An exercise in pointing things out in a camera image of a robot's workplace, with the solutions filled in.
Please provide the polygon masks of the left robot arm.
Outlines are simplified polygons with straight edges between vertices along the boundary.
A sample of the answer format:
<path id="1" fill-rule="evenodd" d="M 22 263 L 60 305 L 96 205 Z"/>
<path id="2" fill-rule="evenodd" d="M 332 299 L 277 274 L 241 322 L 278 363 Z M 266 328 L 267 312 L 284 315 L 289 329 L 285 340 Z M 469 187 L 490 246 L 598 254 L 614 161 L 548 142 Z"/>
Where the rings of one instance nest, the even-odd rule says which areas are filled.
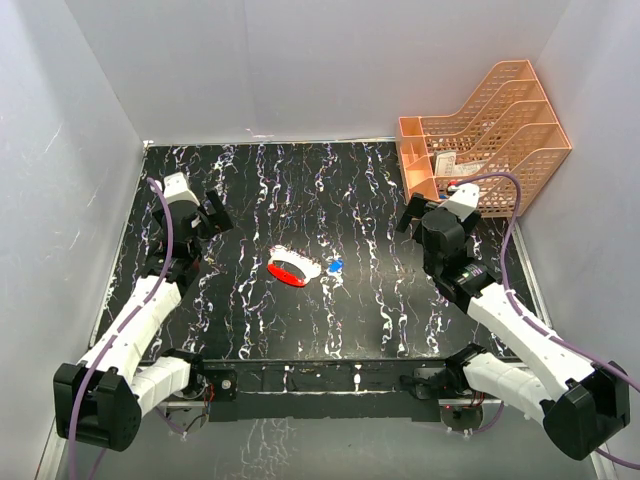
<path id="1" fill-rule="evenodd" d="M 75 364 L 53 377 L 57 434 L 67 440 L 124 451 L 144 416 L 179 393 L 200 396 L 207 376 L 198 354 L 171 348 L 149 367 L 142 356 L 164 321 L 200 274 L 202 245 L 232 229 L 216 191 L 200 203 L 187 187 L 165 187 L 153 214 L 162 236 L 122 310 L 99 341 Z"/>

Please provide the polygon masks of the blue key tag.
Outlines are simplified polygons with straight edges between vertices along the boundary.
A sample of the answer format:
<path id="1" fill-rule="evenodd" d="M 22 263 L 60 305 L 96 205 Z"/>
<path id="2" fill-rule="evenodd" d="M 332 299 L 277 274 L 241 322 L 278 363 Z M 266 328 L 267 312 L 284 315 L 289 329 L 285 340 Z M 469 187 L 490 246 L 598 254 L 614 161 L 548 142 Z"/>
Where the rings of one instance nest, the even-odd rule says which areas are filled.
<path id="1" fill-rule="evenodd" d="M 328 272 L 329 273 L 336 273 L 339 272 L 344 266 L 344 262 L 342 259 L 336 259 L 334 260 L 328 267 Z"/>

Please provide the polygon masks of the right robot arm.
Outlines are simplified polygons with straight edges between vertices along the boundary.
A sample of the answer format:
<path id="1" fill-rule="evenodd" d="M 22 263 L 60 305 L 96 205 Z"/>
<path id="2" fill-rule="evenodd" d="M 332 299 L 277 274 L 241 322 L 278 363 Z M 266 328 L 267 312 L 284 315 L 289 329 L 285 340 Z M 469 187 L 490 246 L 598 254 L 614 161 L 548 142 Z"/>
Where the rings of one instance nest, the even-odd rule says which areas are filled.
<path id="1" fill-rule="evenodd" d="M 496 334 L 526 367 L 471 344 L 425 383 L 460 397 L 474 390 L 496 397 L 539 423 L 567 457 L 583 460 L 630 422 L 624 374 L 613 362 L 601 364 L 560 345 L 553 330 L 506 292 L 496 272 L 473 255 L 471 233 L 480 217 L 474 208 L 459 215 L 415 194 L 396 229 L 418 223 L 412 238 L 438 292 Z"/>

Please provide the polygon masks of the red and metal key holder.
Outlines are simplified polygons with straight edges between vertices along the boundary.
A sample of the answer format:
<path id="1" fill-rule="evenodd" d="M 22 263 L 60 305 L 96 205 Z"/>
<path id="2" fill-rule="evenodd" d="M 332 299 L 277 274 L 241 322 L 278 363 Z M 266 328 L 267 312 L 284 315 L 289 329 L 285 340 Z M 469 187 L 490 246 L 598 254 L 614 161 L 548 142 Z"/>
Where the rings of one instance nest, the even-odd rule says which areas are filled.
<path id="1" fill-rule="evenodd" d="M 273 246 L 269 254 L 267 271 L 288 286 L 304 288 L 321 274 L 319 263 L 283 245 Z"/>

